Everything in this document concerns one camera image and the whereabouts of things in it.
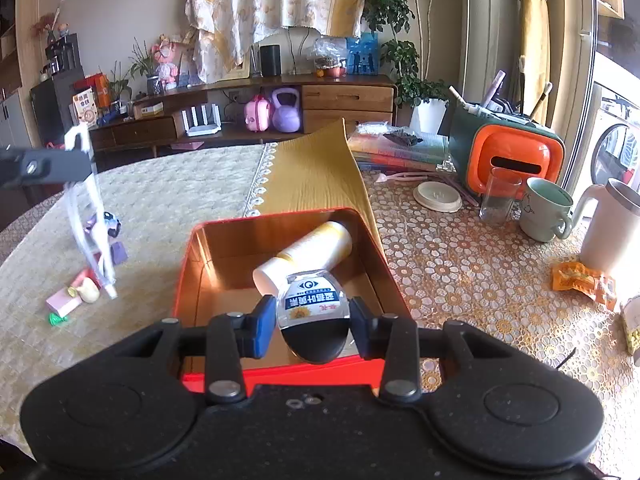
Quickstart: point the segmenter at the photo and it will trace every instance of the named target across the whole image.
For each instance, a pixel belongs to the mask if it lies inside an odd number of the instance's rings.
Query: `blue gripper pad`
[[[262,359],[267,353],[276,327],[276,298],[263,296],[254,311],[244,316],[241,356]]]
[[[358,347],[358,353],[363,359],[370,358],[368,322],[373,318],[369,307],[356,296],[349,300],[349,315],[351,317],[351,335]]]

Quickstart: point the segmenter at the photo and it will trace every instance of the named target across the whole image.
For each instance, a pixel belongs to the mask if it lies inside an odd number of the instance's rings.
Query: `open red tin box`
[[[225,312],[251,312],[261,295],[254,269],[319,225],[334,220],[351,234],[350,256],[331,270],[348,298],[360,296],[373,314],[408,316],[402,295],[367,226],[353,209],[315,210],[206,222],[191,234],[180,272],[174,316],[182,325],[204,326]],[[363,361],[355,345],[326,365],[304,363],[279,330],[260,360],[242,359],[249,391],[255,384],[371,384],[378,387],[382,360]],[[204,390],[204,358],[184,363],[184,384]]]

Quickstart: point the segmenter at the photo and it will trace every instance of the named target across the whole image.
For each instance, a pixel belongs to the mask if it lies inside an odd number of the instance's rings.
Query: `green mug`
[[[569,216],[573,205],[574,200],[560,186],[532,176],[520,204],[520,228],[539,242],[550,242],[554,236],[565,240],[574,228]]]

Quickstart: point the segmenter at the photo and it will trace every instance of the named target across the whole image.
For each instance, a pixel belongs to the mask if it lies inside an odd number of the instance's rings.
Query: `white plastic lid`
[[[260,294],[278,297],[289,286],[287,276],[296,272],[292,264],[283,258],[272,258],[254,270],[255,288]]]
[[[441,213],[455,213],[462,207],[460,193],[443,182],[423,182],[414,189],[416,202]]]

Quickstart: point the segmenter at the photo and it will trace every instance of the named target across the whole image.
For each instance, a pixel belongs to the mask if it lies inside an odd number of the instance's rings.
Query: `purple kettlebell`
[[[280,104],[278,101],[279,94],[293,94],[296,96],[296,103],[293,106]],[[300,94],[295,88],[278,88],[271,94],[271,100],[275,111],[273,113],[273,119],[271,124],[279,132],[285,134],[292,134],[300,129],[300,110],[298,110],[298,104],[300,103]]]

